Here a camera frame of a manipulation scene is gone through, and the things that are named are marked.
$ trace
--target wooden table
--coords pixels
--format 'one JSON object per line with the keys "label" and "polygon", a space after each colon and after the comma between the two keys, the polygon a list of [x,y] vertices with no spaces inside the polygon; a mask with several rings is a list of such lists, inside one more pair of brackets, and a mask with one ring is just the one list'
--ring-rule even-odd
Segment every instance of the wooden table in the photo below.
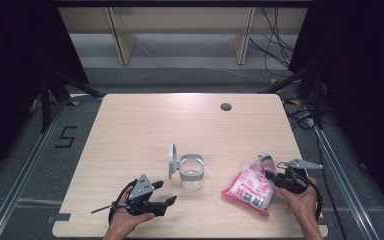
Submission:
{"label": "wooden table", "polygon": [[[223,111],[223,103],[232,106]],[[185,189],[176,172],[168,178],[168,150],[177,156],[200,154],[204,186]],[[301,157],[277,95],[269,94],[118,94],[101,105],[60,214],[58,237],[102,237],[109,205],[127,183],[141,174],[163,180],[151,201],[177,195],[164,217],[139,225],[137,238],[276,238],[302,237],[285,200],[276,194],[264,217],[253,208],[222,196],[248,161],[270,154],[275,162]],[[320,225],[324,236],[328,229]]]}

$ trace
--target pink package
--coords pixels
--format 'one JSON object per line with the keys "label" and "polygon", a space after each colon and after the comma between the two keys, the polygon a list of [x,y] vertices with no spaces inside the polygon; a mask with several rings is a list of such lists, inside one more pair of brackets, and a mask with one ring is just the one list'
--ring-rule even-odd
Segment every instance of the pink package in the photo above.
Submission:
{"label": "pink package", "polygon": [[223,190],[222,194],[228,198],[237,199],[263,215],[268,216],[267,207],[274,195],[274,184],[267,180],[265,170],[276,172],[270,155],[259,155],[259,160],[248,162],[233,180],[232,185]]}

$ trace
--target plastic bag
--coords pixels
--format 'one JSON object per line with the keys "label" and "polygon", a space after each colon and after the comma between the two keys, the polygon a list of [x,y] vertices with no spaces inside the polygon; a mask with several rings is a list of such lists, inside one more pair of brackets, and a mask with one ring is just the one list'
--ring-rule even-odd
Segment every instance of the plastic bag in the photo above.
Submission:
{"label": "plastic bag", "polygon": [[259,155],[259,159],[248,162],[233,180],[232,185],[223,190],[228,198],[239,200],[268,216],[267,207],[275,193],[272,181],[266,179],[264,171],[276,173],[276,167],[270,155]]}

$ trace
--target gray carpet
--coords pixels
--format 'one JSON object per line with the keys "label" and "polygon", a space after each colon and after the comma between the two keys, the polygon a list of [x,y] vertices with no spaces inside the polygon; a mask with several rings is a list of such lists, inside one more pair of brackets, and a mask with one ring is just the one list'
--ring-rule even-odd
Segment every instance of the gray carpet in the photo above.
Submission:
{"label": "gray carpet", "polygon": [[[232,70],[235,74],[208,69],[86,69],[90,86],[102,93],[256,93],[270,86],[274,78],[266,70]],[[278,71],[277,74],[290,74]],[[282,89],[278,94],[282,99],[295,96],[297,83]],[[67,86],[70,93],[81,91]],[[77,166],[80,154],[86,143],[89,131],[101,104],[99,99],[90,96],[73,99],[78,104],[67,105],[56,125],[45,149],[28,181],[6,228],[0,239],[59,239],[52,235],[52,218],[58,213],[71,177]],[[287,104],[288,113],[294,113],[300,106]],[[323,118],[325,122],[335,123],[332,116]],[[290,118],[291,124],[296,120]],[[323,124],[324,132],[335,154],[358,196],[372,218],[380,239],[384,239],[384,197],[370,174],[357,166],[359,159],[348,143],[346,136],[337,124]],[[14,142],[8,158],[0,163],[0,203],[9,192],[18,172],[28,158],[41,129],[41,109],[36,108]],[[70,147],[70,139],[61,139],[65,129],[66,136],[75,137]],[[317,141],[310,129],[293,128],[301,155],[304,159],[319,163],[320,155]],[[348,239],[364,239],[349,210],[347,202],[333,177],[328,164],[324,164],[326,182],[321,171],[310,171],[318,179],[324,198],[324,220],[329,227],[326,239],[343,239],[342,224]]]}

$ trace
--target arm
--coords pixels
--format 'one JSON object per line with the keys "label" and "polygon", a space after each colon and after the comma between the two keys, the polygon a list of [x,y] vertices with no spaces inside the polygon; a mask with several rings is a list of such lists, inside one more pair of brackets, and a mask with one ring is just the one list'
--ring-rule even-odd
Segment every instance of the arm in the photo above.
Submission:
{"label": "arm", "polygon": [[[308,180],[314,185],[317,183],[314,178],[308,177]],[[293,194],[284,188],[280,188],[279,193],[288,200],[286,207],[292,209],[296,221],[304,234],[304,238],[307,240],[323,239],[315,216],[317,193],[314,188],[308,187],[301,194]]]}
{"label": "arm", "polygon": [[[126,193],[121,197],[122,201],[125,201],[128,193],[133,187],[127,189]],[[107,233],[103,240],[123,240],[129,235],[136,226],[142,222],[153,219],[155,215],[153,213],[144,213],[138,216],[130,215],[124,208],[119,208],[111,220],[110,226],[108,227]]]}

